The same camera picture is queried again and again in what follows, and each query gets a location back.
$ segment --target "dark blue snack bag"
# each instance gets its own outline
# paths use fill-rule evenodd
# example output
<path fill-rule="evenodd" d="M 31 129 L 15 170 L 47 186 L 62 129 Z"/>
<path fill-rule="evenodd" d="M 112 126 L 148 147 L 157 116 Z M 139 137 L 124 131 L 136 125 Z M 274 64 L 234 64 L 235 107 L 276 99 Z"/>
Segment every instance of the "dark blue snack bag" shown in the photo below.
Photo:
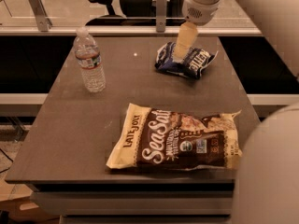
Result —
<path fill-rule="evenodd" d="M 155 64 L 158 71 L 199 79 L 203 70 L 211 64 L 217 55 L 217 53 L 210 54 L 203 49 L 190 48 L 183 61 L 176 63 L 172 57 L 175 46 L 175 42 L 168 42 L 158 50 Z"/>

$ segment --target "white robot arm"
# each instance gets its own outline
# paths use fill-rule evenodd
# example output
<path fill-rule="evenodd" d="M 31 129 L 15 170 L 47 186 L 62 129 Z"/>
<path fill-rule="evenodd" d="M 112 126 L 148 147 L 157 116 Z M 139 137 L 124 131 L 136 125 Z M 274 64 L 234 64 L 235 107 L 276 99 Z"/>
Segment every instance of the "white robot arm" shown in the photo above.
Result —
<path fill-rule="evenodd" d="M 209 22 L 220 0 L 185 0 L 183 14 Z M 299 74 L 299 0 L 236 0 L 280 58 Z M 299 223 L 299 104 L 279 110 L 251 134 L 236 179 L 233 224 Z"/>

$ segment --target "brown and yellow snack bag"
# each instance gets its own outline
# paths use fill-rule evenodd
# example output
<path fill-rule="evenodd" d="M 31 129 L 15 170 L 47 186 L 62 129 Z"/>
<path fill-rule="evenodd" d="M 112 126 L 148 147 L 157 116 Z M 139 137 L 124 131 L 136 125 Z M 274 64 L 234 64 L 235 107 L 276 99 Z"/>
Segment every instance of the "brown and yellow snack bag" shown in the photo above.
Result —
<path fill-rule="evenodd" d="M 234 114 L 202 119 L 130 104 L 121 138 L 107 161 L 111 169 L 161 167 L 235 169 L 241 156 Z"/>

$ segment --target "clear plastic bottle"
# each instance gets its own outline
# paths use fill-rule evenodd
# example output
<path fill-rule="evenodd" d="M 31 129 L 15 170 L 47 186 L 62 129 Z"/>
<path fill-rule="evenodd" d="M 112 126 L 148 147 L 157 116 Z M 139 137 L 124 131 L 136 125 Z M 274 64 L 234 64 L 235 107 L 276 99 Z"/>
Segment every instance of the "clear plastic bottle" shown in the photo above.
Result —
<path fill-rule="evenodd" d="M 77 29 L 74 50 L 86 89 L 89 92 L 102 91 L 106 80 L 100 49 L 85 27 Z"/>

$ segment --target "snack bag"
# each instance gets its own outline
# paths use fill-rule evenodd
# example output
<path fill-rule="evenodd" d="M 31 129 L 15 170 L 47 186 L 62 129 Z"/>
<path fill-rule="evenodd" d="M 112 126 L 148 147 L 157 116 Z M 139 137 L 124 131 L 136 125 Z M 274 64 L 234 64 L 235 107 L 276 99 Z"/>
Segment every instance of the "snack bag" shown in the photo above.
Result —
<path fill-rule="evenodd" d="M 185 58 L 176 63 L 173 59 L 175 47 L 175 42 L 168 42 L 158 50 L 155 64 L 158 71 L 199 79 L 217 56 L 217 53 L 213 55 L 203 49 L 189 48 Z"/>
<path fill-rule="evenodd" d="M 161 167 L 235 169 L 241 150 L 234 114 L 202 119 L 130 104 L 121 138 L 107 161 L 111 169 Z"/>

